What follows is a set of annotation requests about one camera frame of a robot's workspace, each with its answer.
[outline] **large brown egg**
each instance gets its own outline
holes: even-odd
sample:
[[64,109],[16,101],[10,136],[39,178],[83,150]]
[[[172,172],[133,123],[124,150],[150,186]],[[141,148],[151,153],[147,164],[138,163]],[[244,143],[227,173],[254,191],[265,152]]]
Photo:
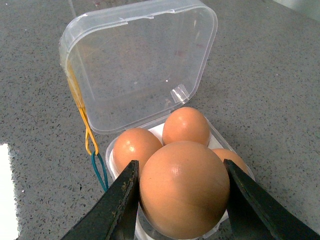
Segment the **large brown egg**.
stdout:
[[178,141],[192,141],[208,145],[210,128],[205,116],[192,107],[175,110],[165,121],[162,132],[164,145]]
[[113,148],[113,161],[116,170],[121,173],[131,160],[139,161],[140,173],[157,150],[162,148],[162,143],[144,128],[131,128],[124,131],[115,141]]
[[222,162],[224,162],[225,159],[232,160],[239,168],[242,169],[242,171],[248,174],[247,165],[234,151],[225,148],[215,148],[212,149],[212,151],[221,159]]
[[203,144],[170,143],[155,152],[140,176],[140,204],[161,234],[193,239],[223,216],[230,182],[219,157]]

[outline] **yellow rubber band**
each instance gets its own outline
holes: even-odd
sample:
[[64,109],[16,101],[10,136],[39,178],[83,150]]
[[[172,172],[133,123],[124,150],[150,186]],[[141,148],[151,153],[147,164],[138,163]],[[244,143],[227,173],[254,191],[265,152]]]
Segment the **yellow rubber band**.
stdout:
[[67,70],[69,73],[69,75],[68,75],[69,88],[70,88],[71,94],[73,96],[73,99],[75,101],[75,104],[80,112],[83,123],[85,125],[85,149],[88,152],[88,154],[90,154],[90,155],[92,154],[92,152],[90,151],[90,144],[89,144],[89,137],[90,137],[91,141],[93,143],[94,149],[95,149],[95,154],[97,155],[99,153],[99,147],[98,147],[97,141],[95,139],[95,136],[93,135],[91,128],[89,126],[87,111],[86,111],[84,101],[82,99],[80,87],[78,85],[76,75],[75,75],[75,73],[71,67],[71,64],[69,62],[67,65]]

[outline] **egg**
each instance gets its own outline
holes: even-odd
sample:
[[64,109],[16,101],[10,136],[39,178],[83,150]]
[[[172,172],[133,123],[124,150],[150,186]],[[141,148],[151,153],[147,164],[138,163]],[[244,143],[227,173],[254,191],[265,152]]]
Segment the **egg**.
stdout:
[[205,146],[210,140],[210,128],[205,116],[192,107],[175,110],[165,121],[162,132],[164,145],[178,141],[193,141]]
[[225,159],[232,160],[239,168],[248,174],[248,167],[242,158],[234,151],[225,148],[215,148],[212,151],[221,159],[223,162]]
[[174,239],[193,239],[223,216],[230,182],[219,157],[203,144],[177,141],[156,151],[139,182],[140,205],[149,223]]
[[162,146],[160,140],[144,128],[124,131],[115,141],[113,148],[113,161],[117,172],[121,173],[131,160],[138,160],[141,173],[151,155]]

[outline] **clear plastic lid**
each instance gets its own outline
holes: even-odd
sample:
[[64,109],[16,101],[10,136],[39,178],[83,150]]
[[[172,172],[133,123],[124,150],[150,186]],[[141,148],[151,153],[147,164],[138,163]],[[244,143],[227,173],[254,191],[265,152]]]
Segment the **clear plastic lid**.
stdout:
[[99,134],[167,115],[197,91],[218,27],[199,0],[150,0],[85,13],[66,27],[60,62]]

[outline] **white egg tray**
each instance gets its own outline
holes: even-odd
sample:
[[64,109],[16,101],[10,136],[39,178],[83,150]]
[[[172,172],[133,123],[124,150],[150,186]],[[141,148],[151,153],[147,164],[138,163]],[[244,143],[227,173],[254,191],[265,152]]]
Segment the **white egg tray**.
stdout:
[[[210,149],[225,148],[225,149],[229,149],[229,150],[233,151],[231,146],[224,140],[224,138],[218,133],[218,131],[212,126],[212,124],[209,121],[208,121],[208,123],[209,123],[210,130],[211,130],[208,148],[210,148]],[[163,128],[164,128],[164,123],[161,123],[161,124],[154,126],[154,127],[151,127],[151,128],[148,128],[148,125],[144,125],[142,127],[146,128],[150,132],[152,132],[161,141],[161,143],[163,143],[162,132],[163,132]],[[119,173],[117,172],[117,170],[115,168],[114,157],[113,157],[113,148],[114,148],[116,140],[117,139],[114,139],[110,143],[110,145],[106,149],[106,153],[105,153],[106,165],[107,165],[107,168],[108,168],[113,180],[115,180],[119,176]],[[254,177],[251,169],[248,166],[247,166],[247,169],[248,169],[249,176],[253,180],[255,180],[255,177]],[[228,212],[225,211],[222,218],[220,219],[220,221],[217,223],[217,225],[213,229],[211,229],[209,232],[207,232],[206,234],[204,234],[200,237],[197,237],[194,239],[189,239],[189,240],[196,240],[201,237],[204,239],[207,239],[212,234],[214,234],[216,231],[218,231],[220,224],[228,218],[229,218]],[[147,222],[147,220],[143,216],[143,212],[141,211],[140,207],[138,208],[138,214],[137,214],[136,223],[135,223],[135,236],[137,237],[138,240],[172,240],[172,238],[163,236],[162,234],[158,233],[155,229],[153,229],[153,227]]]

